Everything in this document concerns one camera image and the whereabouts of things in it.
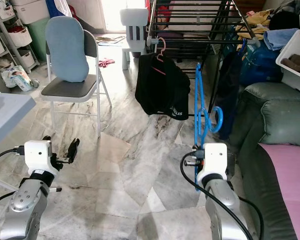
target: light blue pillow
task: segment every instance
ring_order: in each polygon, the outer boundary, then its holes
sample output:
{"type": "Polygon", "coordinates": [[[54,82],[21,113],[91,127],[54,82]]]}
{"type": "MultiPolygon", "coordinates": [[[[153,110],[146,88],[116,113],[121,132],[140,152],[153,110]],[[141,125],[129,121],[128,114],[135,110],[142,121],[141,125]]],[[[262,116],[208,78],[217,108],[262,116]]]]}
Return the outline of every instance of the light blue pillow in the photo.
{"type": "Polygon", "coordinates": [[[80,23],[72,17],[51,18],[45,29],[52,70],[68,82],[82,82],[89,73],[85,56],[85,36],[80,23]]]}

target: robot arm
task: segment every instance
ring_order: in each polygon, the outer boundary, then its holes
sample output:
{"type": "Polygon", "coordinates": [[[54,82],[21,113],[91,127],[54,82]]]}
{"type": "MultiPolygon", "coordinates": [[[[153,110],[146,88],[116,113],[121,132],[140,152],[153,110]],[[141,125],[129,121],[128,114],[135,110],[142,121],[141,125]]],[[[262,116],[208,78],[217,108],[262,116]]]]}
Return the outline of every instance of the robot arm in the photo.
{"type": "MultiPolygon", "coordinates": [[[[240,212],[240,200],[227,183],[227,146],[224,143],[205,143],[194,152],[195,162],[186,160],[186,166],[198,166],[198,185],[220,200],[247,227],[240,212]]],[[[246,240],[247,237],[218,203],[206,197],[205,209],[210,216],[213,240],[246,240]]]]}
{"type": "Polygon", "coordinates": [[[25,163],[29,178],[24,178],[18,191],[10,199],[9,207],[0,232],[1,240],[36,240],[42,213],[47,207],[49,187],[58,177],[63,163],[72,163],[76,156],[79,139],[75,138],[68,155],[63,160],[52,153],[50,140],[28,141],[24,144],[25,163]]]}

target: pink hanger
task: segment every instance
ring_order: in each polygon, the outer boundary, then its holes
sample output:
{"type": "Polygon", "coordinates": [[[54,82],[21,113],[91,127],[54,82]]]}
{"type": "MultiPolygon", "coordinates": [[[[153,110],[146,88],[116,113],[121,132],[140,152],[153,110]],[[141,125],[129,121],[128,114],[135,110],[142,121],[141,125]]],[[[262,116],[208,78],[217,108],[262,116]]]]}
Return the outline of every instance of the pink hanger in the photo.
{"type": "Polygon", "coordinates": [[[161,49],[161,53],[159,53],[156,56],[156,59],[158,59],[160,62],[164,62],[162,59],[159,58],[159,56],[164,56],[164,51],[166,50],[166,41],[162,37],[159,37],[159,40],[163,42],[163,49],[161,49]]]}
{"type": "MultiPolygon", "coordinates": [[[[156,59],[158,59],[158,61],[160,61],[160,62],[164,62],[162,59],[160,59],[159,58],[159,56],[164,56],[164,51],[166,50],[166,41],[162,38],[162,37],[159,37],[159,40],[161,40],[162,42],[163,42],[163,49],[161,50],[161,53],[159,53],[157,56],[156,56],[156,59]]],[[[155,68],[155,67],[153,67],[152,66],[152,68],[154,69],[154,70],[156,70],[157,72],[159,72],[159,73],[161,73],[161,74],[163,74],[163,75],[166,75],[163,71],[160,71],[159,69],[157,69],[157,68],[155,68]]]]}

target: pink cushion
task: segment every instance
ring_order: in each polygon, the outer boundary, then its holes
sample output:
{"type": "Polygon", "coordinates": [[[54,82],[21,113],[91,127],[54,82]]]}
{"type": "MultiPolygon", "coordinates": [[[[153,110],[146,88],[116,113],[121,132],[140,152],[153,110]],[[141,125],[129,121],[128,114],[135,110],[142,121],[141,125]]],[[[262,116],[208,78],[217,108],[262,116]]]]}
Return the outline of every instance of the pink cushion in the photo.
{"type": "Polygon", "coordinates": [[[272,160],[286,209],[300,240],[300,146],[260,145],[272,160]]]}

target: green leather sofa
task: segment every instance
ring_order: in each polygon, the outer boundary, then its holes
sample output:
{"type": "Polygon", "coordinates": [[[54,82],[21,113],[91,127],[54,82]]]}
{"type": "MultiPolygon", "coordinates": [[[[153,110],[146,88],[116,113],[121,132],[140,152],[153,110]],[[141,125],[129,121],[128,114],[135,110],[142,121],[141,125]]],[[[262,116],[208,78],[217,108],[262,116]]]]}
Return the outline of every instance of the green leather sofa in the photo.
{"type": "MultiPolygon", "coordinates": [[[[238,150],[238,164],[246,198],[260,209],[265,240],[296,240],[276,170],[259,145],[300,146],[300,92],[284,83],[255,83],[240,95],[230,144],[238,150]]],[[[251,215],[258,231],[256,212],[251,215]]]]}

